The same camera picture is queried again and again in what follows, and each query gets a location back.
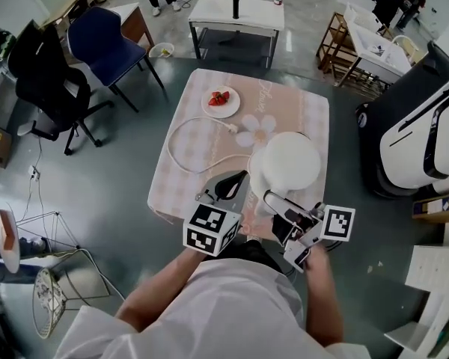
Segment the white and black machine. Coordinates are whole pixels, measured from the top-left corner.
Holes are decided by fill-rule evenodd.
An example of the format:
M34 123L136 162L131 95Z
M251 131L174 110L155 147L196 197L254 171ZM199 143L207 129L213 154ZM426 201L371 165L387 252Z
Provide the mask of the white and black machine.
M449 57L429 53L376 101L356 110L367 186L403 197L449 177Z
M183 244L218 256L237 235L248 185L259 198L255 213L273 217L272 232L284 258L300 272L313 245L322 239L349 241L355 210L318 203L306 210L286 198L320 173L320 156L302 133L283 132L256 152L247 171L213 177L197 195L183 223Z

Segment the pink checkered tablecloth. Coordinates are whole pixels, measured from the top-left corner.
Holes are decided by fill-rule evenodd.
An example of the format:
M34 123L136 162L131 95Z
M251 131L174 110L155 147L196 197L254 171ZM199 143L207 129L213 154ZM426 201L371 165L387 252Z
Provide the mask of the pink checkered tablecloth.
M171 121L159 156L148 206L161 216L173 220L185 218L197 193L207 180L226 171L247 168L248 159L228 159L202 174L181 171L166 150L173 129L183 121L204 116L201 97L207 90L226 85L238 92L241 106L223 121L239 127L237 135L209 120L193 120L182 126L171 139L170 150L176 160L189 170L199 171L231 154L249 154L266 145L275 134L286 131L305 133L321 155L322 167L317 181L305 190L288 194L293 202L310 209L323 200L328 161L329 104L325 97L298 88L214 70L195 70L189 77ZM241 232L265 239L275 239L270 218L256 218L257 198L250 188L246 195Z

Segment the black office chair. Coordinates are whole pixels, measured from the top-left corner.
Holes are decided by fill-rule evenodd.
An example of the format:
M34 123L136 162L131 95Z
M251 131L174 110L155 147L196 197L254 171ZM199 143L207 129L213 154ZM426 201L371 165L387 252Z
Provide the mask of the black office chair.
M31 133L55 141L70 130L64 151L69 156L73 153L70 143L80 126L96 147L102 146L84 119L105 106L112 107L113 102L88 107L90 85L82 71L67 65L55 27L50 25L42 32L30 22L10 52L8 68L16 77L16 95L40 109L36 120L19 127L19 136Z

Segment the white shoe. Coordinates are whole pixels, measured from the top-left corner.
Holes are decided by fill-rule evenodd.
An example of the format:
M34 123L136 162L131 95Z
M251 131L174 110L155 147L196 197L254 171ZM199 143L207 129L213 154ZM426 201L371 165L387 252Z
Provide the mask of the white shoe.
M173 10L174 10L175 12L181 10L181 7L180 7L180 5L178 4L178 1L173 1L173 2L171 3L171 5L173 6Z
M259 243L261 243L263 241L263 238L257 237L257 236L247 236L246 237L246 241L258 241Z

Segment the white shirt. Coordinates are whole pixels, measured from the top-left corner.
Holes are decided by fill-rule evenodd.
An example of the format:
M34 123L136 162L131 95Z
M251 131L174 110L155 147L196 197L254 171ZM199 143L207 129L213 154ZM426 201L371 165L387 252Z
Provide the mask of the white shirt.
M302 301L283 274L245 260L213 260L199 265L141 333L83 306L55 358L370 359L364 346L324 349L303 326Z

